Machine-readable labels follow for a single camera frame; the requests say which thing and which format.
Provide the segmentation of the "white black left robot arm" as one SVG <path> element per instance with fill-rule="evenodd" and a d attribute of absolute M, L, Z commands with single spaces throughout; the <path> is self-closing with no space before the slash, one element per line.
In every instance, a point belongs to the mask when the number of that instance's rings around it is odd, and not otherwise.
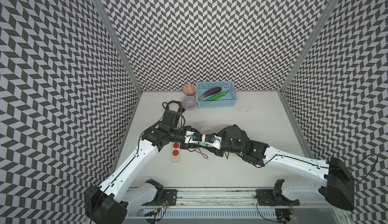
<path fill-rule="evenodd" d="M 98 186 L 84 192 L 85 214 L 91 223 L 121 224 L 128 213 L 160 197 L 163 187 L 154 180 L 129 191 L 129 187 L 147 163 L 173 141 L 184 142 L 177 128 L 181 114 L 166 110 L 163 117 L 144 130 L 130 156 Z"/>

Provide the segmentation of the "green plug white fan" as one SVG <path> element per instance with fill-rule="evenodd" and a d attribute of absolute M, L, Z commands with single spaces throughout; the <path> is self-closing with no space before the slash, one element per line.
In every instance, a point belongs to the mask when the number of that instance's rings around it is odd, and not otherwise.
<path fill-rule="evenodd" d="M 201 142 L 201 143 L 199 143 L 199 147 L 201 147 L 201 148 L 209 147 L 209 144 L 206 142 Z"/>

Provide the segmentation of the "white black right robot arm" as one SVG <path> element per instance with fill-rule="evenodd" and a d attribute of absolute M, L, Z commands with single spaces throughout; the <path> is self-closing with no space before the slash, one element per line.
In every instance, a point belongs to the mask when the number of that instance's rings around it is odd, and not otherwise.
<path fill-rule="evenodd" d="M 306 190 L 313 197 L 321 196 L 342 210 L 355 209 L 355 178 L 342 160 L 332 157 L 326 161 L 283 152 L 251 140 L 237 125 L 228 126 L 217 135 L 221 138 L 221 149 L 227 153 L 236 154 L 256 168 L 279 168 L 302 176 L 310 180 L 311 185 Z"/>

